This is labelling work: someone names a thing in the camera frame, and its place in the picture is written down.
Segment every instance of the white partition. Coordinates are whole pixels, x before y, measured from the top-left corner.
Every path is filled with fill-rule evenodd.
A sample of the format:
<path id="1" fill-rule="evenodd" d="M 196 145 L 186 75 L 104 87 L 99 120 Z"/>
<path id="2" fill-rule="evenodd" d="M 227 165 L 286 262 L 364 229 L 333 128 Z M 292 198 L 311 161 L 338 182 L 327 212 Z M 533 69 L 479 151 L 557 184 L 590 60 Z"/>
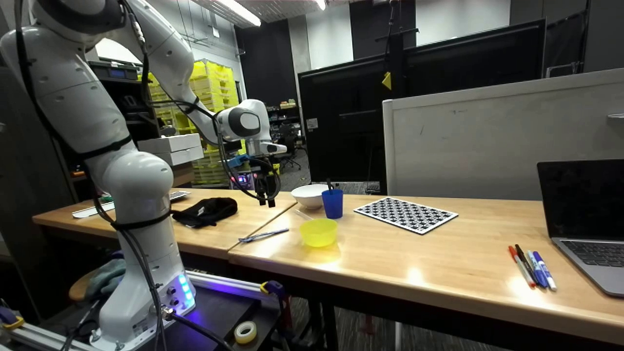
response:
<path id="1" fill-rule="evenodd" d="M 537 198 L 535 161 L 624 157 L 624 69 L 383 100 L 391 194 Z"/>

